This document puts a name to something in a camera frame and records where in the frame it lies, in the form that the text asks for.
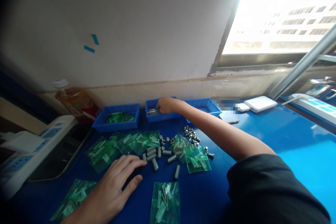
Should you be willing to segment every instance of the metal pole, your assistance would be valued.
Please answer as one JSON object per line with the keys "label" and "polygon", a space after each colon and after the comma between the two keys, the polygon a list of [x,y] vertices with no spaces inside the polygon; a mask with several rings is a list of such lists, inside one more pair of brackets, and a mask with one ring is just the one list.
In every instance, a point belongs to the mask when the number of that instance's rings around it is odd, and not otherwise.
{"label": "metal pole", "polygon": [[311,67],[322,54],[327,54],[336,45],[336,25],[296,64],[293,70],[269,93],[276,100],[289,88],[301,74]]}

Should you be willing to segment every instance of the black sleeve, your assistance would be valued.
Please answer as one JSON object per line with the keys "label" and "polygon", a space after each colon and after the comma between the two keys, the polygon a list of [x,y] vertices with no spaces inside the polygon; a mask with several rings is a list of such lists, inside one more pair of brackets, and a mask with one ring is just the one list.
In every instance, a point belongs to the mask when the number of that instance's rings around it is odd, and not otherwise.
{"label": "black sleeve", "polygon": [[227,177],[236,223],[330,223],[324,206],[276,155],[243,159]]}

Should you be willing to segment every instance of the hand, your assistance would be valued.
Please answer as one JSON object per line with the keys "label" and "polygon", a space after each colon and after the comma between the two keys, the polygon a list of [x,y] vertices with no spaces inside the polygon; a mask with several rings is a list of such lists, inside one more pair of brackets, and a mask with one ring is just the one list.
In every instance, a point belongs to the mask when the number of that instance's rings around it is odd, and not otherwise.
{"label": "hand", "polygon": [[137,175],[122,191],[127,178],[134,169],[146,164],[133,155],[121,156],[115,160],[83,203],[62,223],[101,224],[111,221],[124,208],[126,201],[142,181],[142,176]]}
{"label": "hand", "polygon": [[171,97],[162,97],[156,105],[156,108],[160,108],[160,112],[163,114],[170,114],[171,112],[177,112],[179,106],[183,101],[174,99]]}

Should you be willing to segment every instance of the power strip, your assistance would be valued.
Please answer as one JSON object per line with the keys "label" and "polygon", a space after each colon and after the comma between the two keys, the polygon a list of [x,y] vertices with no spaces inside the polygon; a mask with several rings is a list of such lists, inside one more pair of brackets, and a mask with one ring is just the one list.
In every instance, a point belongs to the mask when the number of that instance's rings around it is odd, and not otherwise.
{"label": "power strip", "polygon": [[336,124],[336,107],[306,94],[292,94],[289,98],[293,99],[296,97],[303,97],[304,99],[298,98],[297,100],[294,100],[293,103],[304,107],[333,124]]}
{"label": "power strip", "polygon": [[31,173],[77,123],[72,115],[57,117],[39,134],[45,140],[36,150],[30,154],[15,152],[0,166],[0,185],[7,200],[21,188]]}

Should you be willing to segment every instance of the metal screw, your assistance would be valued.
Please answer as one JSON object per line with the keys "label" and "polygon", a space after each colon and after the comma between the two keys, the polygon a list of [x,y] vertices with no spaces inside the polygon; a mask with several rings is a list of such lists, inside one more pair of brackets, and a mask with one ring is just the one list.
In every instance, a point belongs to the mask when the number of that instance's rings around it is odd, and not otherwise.
{"label": "metal screw", "polygon": [[207,146],[204,148],[204,150],[205,150],[205,152],[206,152],[206,154],[208,155],[209,158],[213,159],[215,157],[215,154],[210,154],[208,152],[208,147]]}

